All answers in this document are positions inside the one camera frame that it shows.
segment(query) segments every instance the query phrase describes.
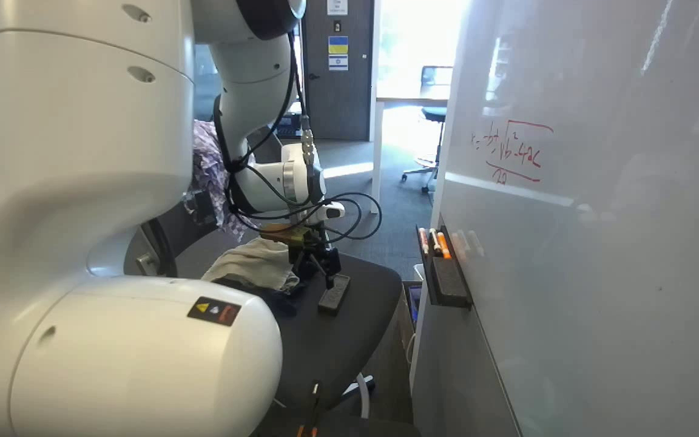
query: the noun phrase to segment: door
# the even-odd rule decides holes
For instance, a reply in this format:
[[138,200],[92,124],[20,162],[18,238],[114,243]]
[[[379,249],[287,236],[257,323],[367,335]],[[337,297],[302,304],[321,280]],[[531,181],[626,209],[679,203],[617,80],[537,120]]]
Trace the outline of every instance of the door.
[[318,140],[369,140],[375,0],[316,0],[303,18],[303,73]]

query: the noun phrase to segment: chair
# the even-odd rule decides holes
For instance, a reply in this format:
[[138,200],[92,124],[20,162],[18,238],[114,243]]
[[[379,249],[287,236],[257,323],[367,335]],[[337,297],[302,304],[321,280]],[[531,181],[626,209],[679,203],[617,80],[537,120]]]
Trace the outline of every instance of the chair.
[[[421,69],[421,95],[422,96],[447,98],[450,85],[452,85],[452,66],[422,66],[422,69]],[[439,169],[447,104],[422,107],[422,115],[428,120],[439,124],[438,155],[433,160],[422,160],[422,166],[403,172],[400,181],[405,181],[411,175],[422,175],[422,193],[429,193],[429,187],[433,187],[429,181],[435,179],[435,175]]]

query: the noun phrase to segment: office chair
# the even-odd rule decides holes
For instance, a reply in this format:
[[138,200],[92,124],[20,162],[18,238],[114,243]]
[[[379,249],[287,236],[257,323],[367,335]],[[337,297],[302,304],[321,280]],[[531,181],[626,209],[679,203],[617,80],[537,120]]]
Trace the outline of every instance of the office chair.
[[[443,96],[445,98],[445,96],[450,96],[450,85],[452,85],[452,66],[422,66],[422,69],[421,69],[421,95],[422,96],[435,96],[435,98]],[[403,172],[400,181],[405,181],[411,175],[422,175],[422,193],[429,193],[433,179],[439,172],[447,104],[422,107],[422,115],[428,120],[439,124],[438,155],[433,160],[424,160],[422,166]]]

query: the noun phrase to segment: whiteboard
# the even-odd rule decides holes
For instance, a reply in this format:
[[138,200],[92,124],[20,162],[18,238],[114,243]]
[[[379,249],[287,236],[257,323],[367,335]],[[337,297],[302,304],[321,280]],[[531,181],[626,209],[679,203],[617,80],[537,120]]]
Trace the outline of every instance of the whiteboard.
[[473,0],[438,216],[525,433],[699,433],[699,0]]

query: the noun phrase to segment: label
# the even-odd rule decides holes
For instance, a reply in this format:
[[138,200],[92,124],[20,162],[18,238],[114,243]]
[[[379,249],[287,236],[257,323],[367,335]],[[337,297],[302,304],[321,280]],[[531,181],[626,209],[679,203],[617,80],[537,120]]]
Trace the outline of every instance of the label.
[[199,300],[188,311],[188,314],[218,324],[234,324],[237,311],[240,305],[236,304],[199,296]]

